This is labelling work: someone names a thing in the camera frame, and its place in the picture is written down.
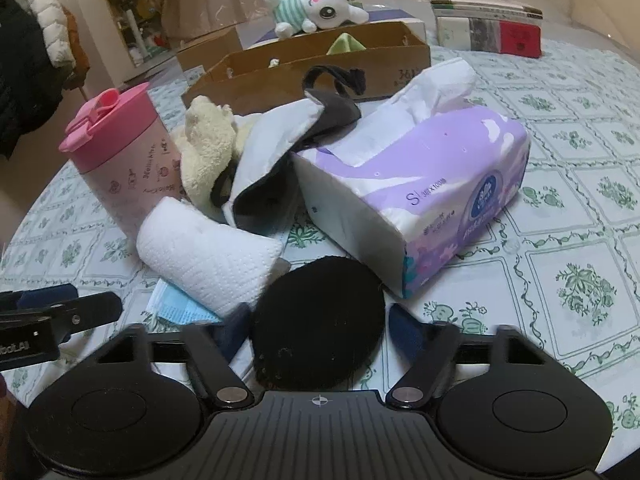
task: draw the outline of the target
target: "stack of books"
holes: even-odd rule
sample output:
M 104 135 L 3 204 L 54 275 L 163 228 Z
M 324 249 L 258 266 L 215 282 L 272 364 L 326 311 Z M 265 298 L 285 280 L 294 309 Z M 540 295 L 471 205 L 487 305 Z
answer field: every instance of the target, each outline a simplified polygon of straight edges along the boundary
M 542 11 L 508 0 L 430 0 L 438 42 L 453 50 L 540 57 Z

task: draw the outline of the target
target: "pink lid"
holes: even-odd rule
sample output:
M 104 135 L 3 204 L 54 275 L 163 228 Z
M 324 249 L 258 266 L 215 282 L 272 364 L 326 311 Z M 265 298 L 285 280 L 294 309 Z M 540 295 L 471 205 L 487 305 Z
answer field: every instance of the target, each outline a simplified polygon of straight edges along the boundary
M 146 94 L 147 87 L 148 83 L 142 83 L 123 94 L 110 88 L 82 105 L 58 147 L 80 173 L 109 160 L 156 120 L 158 112 Z

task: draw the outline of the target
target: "pink cup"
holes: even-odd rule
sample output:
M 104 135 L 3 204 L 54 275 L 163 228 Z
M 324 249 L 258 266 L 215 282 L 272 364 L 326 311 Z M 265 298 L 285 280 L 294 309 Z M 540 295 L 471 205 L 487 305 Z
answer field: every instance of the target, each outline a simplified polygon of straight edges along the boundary
M 163 196 L 180 198 L 180 152 L 151 99 L 148 83 L 86 102 L 59 146 L 127 237 L 136 239 Z

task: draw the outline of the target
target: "black jacket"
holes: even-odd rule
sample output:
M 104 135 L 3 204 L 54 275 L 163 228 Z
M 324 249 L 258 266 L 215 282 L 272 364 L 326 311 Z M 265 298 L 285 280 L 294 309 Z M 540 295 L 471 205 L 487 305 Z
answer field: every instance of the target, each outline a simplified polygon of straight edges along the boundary
M 62 100 L 63 82 L 63 74 L 49 60 L 36 18 L 15 0 L 0 0 L 1 155 L 8 158 L 20 135 L 53 115 Z

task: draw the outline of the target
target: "floral tablecloth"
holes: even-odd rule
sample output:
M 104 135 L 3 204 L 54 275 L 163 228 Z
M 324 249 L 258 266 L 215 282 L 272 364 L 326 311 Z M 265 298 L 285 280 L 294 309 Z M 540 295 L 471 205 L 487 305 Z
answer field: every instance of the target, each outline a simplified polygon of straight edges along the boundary
M 454 56 L 478 73 L 470 101 L 526 125 L 529 165 L 508 208 L 406 307 L 466 332 L 520 327 L 607 401 L 614 429 L 604 470 L 640 446 L 640 73 L 611 52 L 555 41 L 539 60 L 432 49 L 434 63 Z M 150 91 L 170 128 L 184 120 L 185 87 L 178 80 Z M 296 267 L 325 254 L 344 252 L 300 208 L 284 257 Z M 67 164 L 9 245 L 0 290 L 71 282 L 81 294 L 115 291 L 125 312 L 74 336 L 58 361 L 6 372 L 9 389 L 29 404 L 132 322 L 172 330 L 147 308 L 157 279 Z M 167 366 L 160 371 L 180 378 Z M 385 335 L 347 386 L 384 395 L 404 370 Z

